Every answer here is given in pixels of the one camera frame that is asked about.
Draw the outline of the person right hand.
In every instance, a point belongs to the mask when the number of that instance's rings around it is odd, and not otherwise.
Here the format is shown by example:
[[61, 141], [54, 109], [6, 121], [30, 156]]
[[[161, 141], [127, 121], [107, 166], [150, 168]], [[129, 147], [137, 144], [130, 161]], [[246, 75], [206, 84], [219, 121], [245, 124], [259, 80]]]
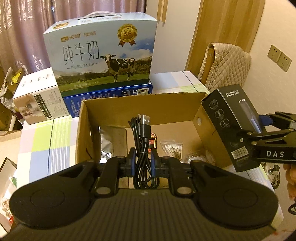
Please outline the person right hand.
[[286, 170], [285, 178], [287, 180], [287, 190], [291, 200], [296, 197], [296, 166], [293, 164], [284, 164], [283, 168]]

